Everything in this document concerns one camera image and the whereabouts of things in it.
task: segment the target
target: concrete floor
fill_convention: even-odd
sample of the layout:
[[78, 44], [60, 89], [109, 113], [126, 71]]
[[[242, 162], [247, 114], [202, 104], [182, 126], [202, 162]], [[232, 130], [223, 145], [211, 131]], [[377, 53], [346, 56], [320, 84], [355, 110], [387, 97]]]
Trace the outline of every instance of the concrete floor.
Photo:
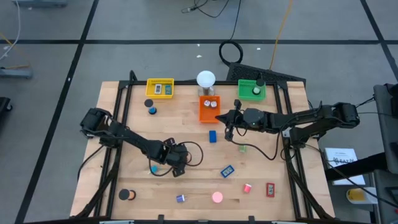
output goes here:
[[[21, 39], [78, 40], [92, 0], [69, 0], [62, 9], [22, 9]], [[211, 1], [203, 9], [216, 14], [224, 0]], [[386, 40], [398, 39], [397, 1], [370, 1], [370, 10]], [[288, 1], [243, 0], [235, 39], [275, 39]], [[234, 26], [238, 1], [231, 0], [217, 19], [198, 11], [182, 14], [191, 1], [99, 0], [87, 39], [228, 39]], [[0, 32], [14, 39], [16, 7], [0, 2]], [[295, 1], [281, 39], [377, 40], [360, 1]], [[19, 44], [29, 58], [31, 80], [0, 79], [0, 96], [10, 97], [14, 110], [0, 132], [0, 217], [13, 223], [49, 129], [76, 44]], [[272, 44], [243, 44], [243, 64], [267, 68]], [[398, 57], [398, 46], [389, 45]], [[227, 60], [236, 60], [236, 49], [224, 49]], [[15, 51], [0, 66], [25, 63]], [[139, 80], [151, 77], [195, 78], [211, 70], [218, 80], [228, 72], [218, 56], [218, 44], [86, 44], [78, 62], [60, 115], [44, 168], [27, 212], [26, 222], [67, 218], [76, 189], [76, 173], [86, 139], [78, 123], [95, 106], [101, 82], [125, 80], [133, 69]], [[373, 85], [396, 83], [396, 78], [377, 45], [280, 44], [274, 71], [307, 79], [307, 95], [313, 105], [339, 101], [360, 103], [372, 96]], [[368, 104], [360, 111], [375, 111]], [[359, 158], [381, 152], [377, 116], [364, 114], [350, 130], [335, 129], [320, 141], [321, 147], [353, 147]], [[368, 222], [369, 213], [341, 197], [346, 188], [330, 186], [336, 216]]]

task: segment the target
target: wooden tabletop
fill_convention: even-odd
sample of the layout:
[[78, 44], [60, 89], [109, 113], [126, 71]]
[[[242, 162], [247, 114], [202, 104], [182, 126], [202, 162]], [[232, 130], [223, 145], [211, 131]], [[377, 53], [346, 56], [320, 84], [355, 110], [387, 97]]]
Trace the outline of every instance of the wooden tabletop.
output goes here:
[[[118, 82], [103, 82], [97, 107], [113, 111]], [[288, 82], [289, 96], [293, 112], [308, 109], [307, 96], [302, 82]], [[237, 86], [215, 86], [216, 94], [221, 96], [221, 114], [234, 108], [237, 98]], [[124, 95], [119, 114], [123, 111]], [[283, 111], [286, 108], [282, 98]], [[242, 109], [257, 108], [276, 113], [274, 90], [267, 86], [266, 99], [261, 102], [242, 101]], [[185, 174], [174, 178], [171, 173], [164, 177], [148, 174], [146, 156], [130, 144], [123, 144], [121, 165], [113, 207], [113, 219], [155, 220], [159, 214], [166, 220], [247, 220], [254, 215], [256, 220], [294, 220], [294, 210], [289, 187], [285, 161], [279, 152], [282, 141], [279, 140], [279, 152], [274, 161], [267, 160], [257, 150], [248, 148], [246, 153], [238, 151], [238, 146], [224, 140], [223, 123], [201, 124], [198, 121], [197, 86], [176, 85], [174, 96], [169, 100], [154, 100], [157, 108], [155, 115], [150, 115], [144, 105], [145, 86], [134, 85], [127, 126], [147, 139], [165, 140], [175, 138], [176, 142], [195, 141], [203, 149], [203, 162], [198, 167], [186, 167]], [[209, 143], [208, 132], [217, 132], [217, 143]], [[268, 156], [275, 154], [276, 134], [248, 131], [244, 137], [234, 135], [234, 141], [250, 143], [260, 147]], [[318, 147], [315, 140], [308, 144]], [[192, 153], [192, 163], [200, 159], [200, 151], [193, 144], [187, 144]], [[98, 138], [90, 139], [85, 158], [99, 147]], [[88, 203], [99, 186], [104, 152], [102, 150], [92, 158], [81, 171], [77, 185], [71, 215], [76, 215]], [[302, 149], [302, 160], [307, 177], [308, 189], [318, 203], [334, 216], [330, 193], [323, 171], [319, 152], [310, 147]], [[223, 178], [220, 171], [232, 165], [235, 172]], [[159, 166], [159, 174], [168, 169]], [[266, 183], [275, 183], [275, 197], [266, 197]], [[252, 185], [251, 192], [243, 192], [244, 184]], [[135, 190], [137, 197], [133, 201], [122, 201], [117, 195], [121, 189]], [[219, 191], [224, 200], [214, 203], [213, 192]], [[104, 194], [101, 214], [104, 215], [109, 191]], [[185, 195], [184, 203], [177, 203], [176, 196]], [[305, 209], [302, 194], [298, 190], [302, 216]]]

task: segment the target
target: blue block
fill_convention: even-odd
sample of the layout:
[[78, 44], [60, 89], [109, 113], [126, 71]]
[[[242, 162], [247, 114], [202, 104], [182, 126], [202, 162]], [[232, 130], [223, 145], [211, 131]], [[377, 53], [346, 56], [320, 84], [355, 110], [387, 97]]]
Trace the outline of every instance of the blue block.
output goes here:
[[216, 131], [209, 131], [209, 142], [211, 143], [217, 142]]

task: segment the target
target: yellow tray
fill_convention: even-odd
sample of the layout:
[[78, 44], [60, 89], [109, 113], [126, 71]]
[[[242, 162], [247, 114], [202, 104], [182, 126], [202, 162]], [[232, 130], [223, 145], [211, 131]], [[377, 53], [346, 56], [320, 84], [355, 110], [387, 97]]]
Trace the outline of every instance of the yellow tray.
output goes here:
[[[155, 94], [155, 85], [162, 84], [162, 93]], [[166, 85], [172, 86], [172, 94], [166, 95], [165, 89]], [[174, 95], [174, 78], [148, 78], [147, 88], [145, 89], [145, 95], [152, 99], [171, 99]]]

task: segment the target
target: green tray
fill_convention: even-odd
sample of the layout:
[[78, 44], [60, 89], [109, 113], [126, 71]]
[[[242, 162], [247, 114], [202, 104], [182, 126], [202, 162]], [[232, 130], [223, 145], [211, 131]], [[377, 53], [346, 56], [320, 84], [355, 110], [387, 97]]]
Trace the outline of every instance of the green tray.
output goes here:
[[238, 81], [238, 96], [241, 100], [262, 101], [266, 98], [266, 86], [261, 87], [261, 92], [258, 95], [253, 94], [253, 88], [256, 86], [255, 80], [239, 80]]

